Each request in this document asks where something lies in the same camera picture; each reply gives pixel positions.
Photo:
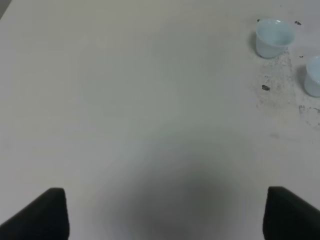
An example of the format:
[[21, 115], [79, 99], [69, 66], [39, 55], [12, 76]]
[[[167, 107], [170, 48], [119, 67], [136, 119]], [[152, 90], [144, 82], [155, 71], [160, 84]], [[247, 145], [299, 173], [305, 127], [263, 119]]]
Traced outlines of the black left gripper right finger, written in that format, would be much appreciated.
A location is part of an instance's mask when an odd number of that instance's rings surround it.
[[282, 186], [270, 186], [262, 223], [265, 240], [319, 240], [320, 211]]

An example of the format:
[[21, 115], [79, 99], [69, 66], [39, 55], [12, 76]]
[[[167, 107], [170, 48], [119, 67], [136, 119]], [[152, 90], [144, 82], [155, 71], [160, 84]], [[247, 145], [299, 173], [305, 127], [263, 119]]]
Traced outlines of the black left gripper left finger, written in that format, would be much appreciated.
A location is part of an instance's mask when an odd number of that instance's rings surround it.
[[0, 225], [2, 240], [67, 240], [70, 222], [63, 188], [52, 187]]

